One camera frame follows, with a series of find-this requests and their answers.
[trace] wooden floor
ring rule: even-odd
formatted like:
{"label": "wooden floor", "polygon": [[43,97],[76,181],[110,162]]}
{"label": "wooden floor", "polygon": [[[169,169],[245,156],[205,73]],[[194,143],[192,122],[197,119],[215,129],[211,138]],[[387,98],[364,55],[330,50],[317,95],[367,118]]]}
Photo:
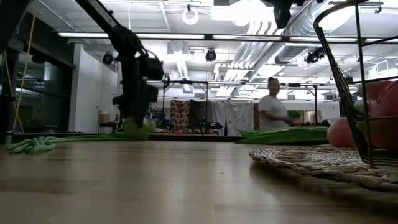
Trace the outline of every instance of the wooden floor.
{"label": "wooden floor", "polygon": [[269,177],[232,143],[85,142],[0,153],[0,223],[397,223]]}

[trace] metal wire basket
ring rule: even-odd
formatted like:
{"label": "metal wire basket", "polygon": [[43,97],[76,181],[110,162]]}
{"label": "metal wire basket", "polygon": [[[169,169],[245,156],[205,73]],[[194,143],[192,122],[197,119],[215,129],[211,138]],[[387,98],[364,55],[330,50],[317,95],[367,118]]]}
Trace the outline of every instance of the metal wire basket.
{"label": "metal wire basket", "polygon": [[[358,4],[364,3],[368,0],[350,0],[346,1],[343,3],[340,3],[338,5],[333,6],[332,8],[325,10],[322,12],[314,22],[314,29],[315,32],[317,33],[317,36],[319,38],[319,41],[322,44],[323,49],[325,50],[331,71],[333,73],[333,76],[336,81],[337,89],[341,97],[341,104],[343,105],[343,109],[347,115],[347,119],[349,122],[349,126],[351,128],[351,131],[354,136],[354,140],[356,143],[356,146],[359,151],[359,155],[361,156],[362,160],[365,163],[368,163],[370,167],[374,166],[394,166],[398,167],[398,154],[394,154],[392,152],[389,152],[384,149],[376,149],[371,145],[370,139],[371,139],[371,132],[370,132],[370,126],[369,126],[369,120],[370,119],[398,119],[398,116],[396,117],[388,117],[388,118],[370,118],[369,113],[368,113],[368,99],[366,96],[366,83],[369,82],[378,82],[381,80],[388,80],[391,78],[397,78],[397,77],[390,77],[390,78],[385,78],[385,79],[377,79],[377,80],[365,80],[364,77],[364,62],[363,62],[363,51],[362,48],[367,45],[372,45],[372,44],[380,44],[389,40],[393,39],[398,39],[398,36],[395,37],[390,37],[386,39],[381,39],[377,40],[374,42],[370,43],[363,43],[363,38],[361,37],[361,26],[360,26],[360,21],[359,21],[359,6]],[[323,29],[319,26],[319,23],[322,19],[324,19],[327,15],[344,9],[346,7],[355,7],[355,16],[356,16],[356,30],[357,30],[357,35],[358,35],[358,55],[359,55],[359,63],[360,63],[360,68],[361,68],[361,81],[360,84],[362,84],[362,89],[363,89],[363,101],[364,101],[364,116],[362,117],[363,120],[365,120],[366,123],[366,137],[364,134],[356,127],[356,124],[358,121],[361,120],[361,118],[358,116],[355,108],[354,108],[354,103],[352,100],[351,93],[349,92],[349,87],[348,87],[348,82],[344,78],[343,71],[339,67],[338,63],[336,62],[333,53],[329,47],[328,41],[325,37],[325,33],[323,32]]]}

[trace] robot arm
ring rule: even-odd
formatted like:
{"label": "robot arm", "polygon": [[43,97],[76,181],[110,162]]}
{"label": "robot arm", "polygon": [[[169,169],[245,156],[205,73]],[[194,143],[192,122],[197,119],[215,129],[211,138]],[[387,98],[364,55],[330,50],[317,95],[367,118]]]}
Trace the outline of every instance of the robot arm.
{"label": "robot arm", "polygon": [[156,102],[158,89],[147,85],[144,77],[161,80],[162,62],[142,46],[136,34],[123,27],[99,0],[75,0],[87,14],[108,34],[121,62],[123,94],[113,99],[119,105],[122,118],[134,118],[142,127],[149,103]]}

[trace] green fabric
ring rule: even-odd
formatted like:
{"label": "green fabric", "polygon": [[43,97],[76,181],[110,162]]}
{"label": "green fabric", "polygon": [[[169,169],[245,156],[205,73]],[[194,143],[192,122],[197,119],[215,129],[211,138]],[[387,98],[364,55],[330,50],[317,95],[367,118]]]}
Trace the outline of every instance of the green fabric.
{"label": "green fabric", "polygon": [[328,127],[310,126],[272,131],[240,131],[245,138],[241,144],[328,144]]}
{"label": "green fabric", "polygon": [[85,142],[85,141],[145,141],[149,134],[155,132],[155,124],[152,121],[144,121],[141,129],[137,128],[132,119],[124,122],[125,133],[104,134],[104,135],[82,135],[71,136],[65,138],[56,137],[38,137],[33,139],[25,139],[16,144],[10,144],[6,147],[8,153],[19,154],[28,153],[36,154],[38,152],[46,152],[55,149],[56,143],[61,142]]}

